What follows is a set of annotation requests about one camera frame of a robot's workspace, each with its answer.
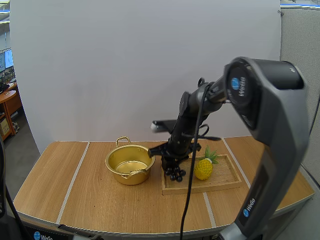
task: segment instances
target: wego logo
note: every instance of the wego logo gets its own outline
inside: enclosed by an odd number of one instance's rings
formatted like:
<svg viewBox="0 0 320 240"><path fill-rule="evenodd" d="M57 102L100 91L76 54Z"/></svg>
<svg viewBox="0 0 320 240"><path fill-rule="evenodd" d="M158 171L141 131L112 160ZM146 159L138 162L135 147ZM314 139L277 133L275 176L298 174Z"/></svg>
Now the wego logo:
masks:
<svg viewBox="0 0 320 240"><path fill-rule="evenodd" d="M249 213L251 211L251 209L253 208L253 206L255 205L256 200L254 198L252 198L248 204L248 206L246 206L245 209L243 209L243 215L245 217L249 217Z"/></svg>
<svg viewBox="0 0 320 240"><path fill-rule="evenodd" d="M246 78L241 77L240 78L240 88L239 88L239 96L240 97L245 96L245 90L246 90Z"/></svg>

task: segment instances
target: gray partition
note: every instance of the gray partition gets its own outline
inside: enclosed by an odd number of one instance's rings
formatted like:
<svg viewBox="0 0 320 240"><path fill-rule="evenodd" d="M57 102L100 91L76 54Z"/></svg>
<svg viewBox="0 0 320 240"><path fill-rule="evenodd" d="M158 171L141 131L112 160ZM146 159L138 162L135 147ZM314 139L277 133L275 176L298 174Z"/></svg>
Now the gray partition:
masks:
<svg viewBox="0 0 320 240"><path fill-rule="evenodd" d="M282 9L281 60L297 65L309 86L307 107L309 126L315 116L320 93L320 10L304 7ZM306 169L320 183L320 109L310 135L303 160ZM310 199L277 240L319 239L320 189L308 173L301 169L315 195Z"/></svg>

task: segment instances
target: wooden table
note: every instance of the wooden table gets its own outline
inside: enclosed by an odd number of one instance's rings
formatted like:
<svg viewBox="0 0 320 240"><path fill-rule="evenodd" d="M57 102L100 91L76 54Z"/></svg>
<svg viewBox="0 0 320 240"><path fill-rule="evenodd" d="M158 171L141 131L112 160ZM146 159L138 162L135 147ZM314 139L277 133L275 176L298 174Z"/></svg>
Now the wooden table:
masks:
<svg viewBox="0 0 320 240"><path fill-rule="evenodd" d="M238 166L242 184L233 189L192 193L184 224L189 237L212 235L235 220L263 153L262 143L251 136L199 142L202 150L198 155L204 154L207 144L218 154L229 155ZM154 147L160 143L138 144ZM99 231L110 238L177 238L186 194L162 195L159 157L147 181L135 186L118 183L105 165L106 155L115 147L114 142L51 143L19 190L14 200L16 209L28 221ZM274 219L282 216L286 219L282 225L288 224L295 209L313 194L298 172Z"/></svg>
<svg viewBox="0 0 320 240"><path fill-rule="evenodd" d="M16 91L5 91L0 94L0 104L2 105L1 110L4 112L0 116L0 119L6 118L6 121L8 122L10 130L6 133L6 135L2 136L2 140L4 141L10 134L15 135L16 131L14 129L14 125L12 124L11 117L8 110L8 101L12 98L14 98L16 95Z"/></svg>

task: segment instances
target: white tape strip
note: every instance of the white tape strip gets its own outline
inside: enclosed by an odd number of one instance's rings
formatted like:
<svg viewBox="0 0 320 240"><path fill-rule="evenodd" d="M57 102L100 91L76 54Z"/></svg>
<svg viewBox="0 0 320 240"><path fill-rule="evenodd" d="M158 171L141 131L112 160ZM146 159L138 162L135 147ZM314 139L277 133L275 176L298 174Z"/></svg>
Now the white tape strip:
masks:
<svg viewBox="0 0 320 240"><path fill-rule="evenodd" d="M240 166L239 162L237 161L237 159L236 159L235 155L233 154L233 152L231 151L230 147L228 146L228 144L227 144L226 140L225 140L224 138L222 138L222 141L224 142L225 147L228 149L228 151L229 151L229 153L230 153L231 157L233 158L233 160L234 160L235 164L237 165L238 169L240 170L241 175L242 175L242 177L244 178L244 180L245 180L246 184L248 185L248 187L249 187L249 188L251 188L251 184L250 184L250 182L249 182L249 180L248 180L247 176L245 175L245 172L242 170L242 168L241 168L241 166Z"/></svg>
<svg viewBox="0 0 320 240"><path fill-rule="evenodd" d="M204 198L204 201L205 201L206 209L208 210L208 214L209 214L209 218L210 218L210 222L211 222L211 227L215 228L217 225L216 225L215 217L214 217L214 214L212 212L211 205L210 205L210 202L209 202L209 198L208 198L208 195L207 195L206 192L203 192L203 198Z"/></svg>
<svg viewBox="0 0 320 240"><path fill-rule="evenodd" d="M85 158L85 156L86 156L87 150L88 150L88 148L89 148L89 144L90 144L90 142L88 142L88 144L86 145L86 148L85 148L85 150L84 150L84 152L83 152L83 154L82 154L82 157L81 157L81 159L80 159L80 161L79 161L79 163L78 163L78 166L77 166L76 169L75 169L75 172L74 172L73 177L72 177L72 180L71 180L71 182L70 182L68 191L66 191L66 194L65 194L65 197L64 197L64 201L63 201L63 203L62 203L62 206L61 206L61 209L60 209L58 218L57 218L57 220L56 220L56 222L55 222L56 224L59 224L59 223L60 223L60 220L61 220L61 218L62 218L62 214L64 214L64 210L65 210L65 207L66 207L66 204L67 204L67 201L68 201L68 198L69 198L69 195L70 195L72 186L74 185L74 182L75 182L75 180L76 180L76 177L77 177L77 174L78 174L79 169L80 169L80 167L81 167L81 164L82 164L82 162L83 162L83 160L84 160L84 158Z"/></svg>

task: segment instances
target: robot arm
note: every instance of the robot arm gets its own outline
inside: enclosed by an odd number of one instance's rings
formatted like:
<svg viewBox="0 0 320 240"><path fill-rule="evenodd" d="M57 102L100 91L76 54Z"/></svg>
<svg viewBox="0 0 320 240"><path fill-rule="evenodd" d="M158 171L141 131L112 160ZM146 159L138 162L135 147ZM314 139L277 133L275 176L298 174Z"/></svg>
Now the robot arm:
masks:
<svg viewBox="0 0 320 240"><path fill-rule="evenodd" d="M170 129L168 142L151 149L149 154L162 156L165 171L179 165L192 151L191 140L203 94L201 123L229 99L265 150L235 222L219 237L255 239L286 194L308 146L306 83L289 62L238 57L225 66L218 81L199 81L198 86L192 94L182 95L179 116Z"/></svg>

